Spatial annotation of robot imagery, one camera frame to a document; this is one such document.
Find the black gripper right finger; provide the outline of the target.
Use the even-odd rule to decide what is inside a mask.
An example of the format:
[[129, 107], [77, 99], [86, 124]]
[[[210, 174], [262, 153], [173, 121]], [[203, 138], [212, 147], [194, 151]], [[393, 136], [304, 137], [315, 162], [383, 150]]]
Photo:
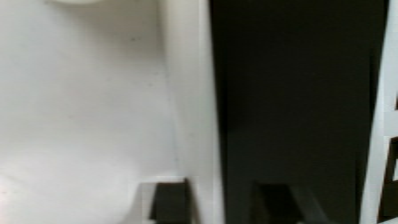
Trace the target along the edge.
[[328, 224], [328, 215], [306, 187], [255, 183], [255, 224]]

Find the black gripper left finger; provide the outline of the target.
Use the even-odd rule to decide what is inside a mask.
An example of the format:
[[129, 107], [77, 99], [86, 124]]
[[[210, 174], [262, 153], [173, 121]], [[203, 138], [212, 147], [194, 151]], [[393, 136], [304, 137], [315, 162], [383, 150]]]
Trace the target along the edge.
[[127, 224], [192, 224], [187, 178], [155, 178], [139, 184]]

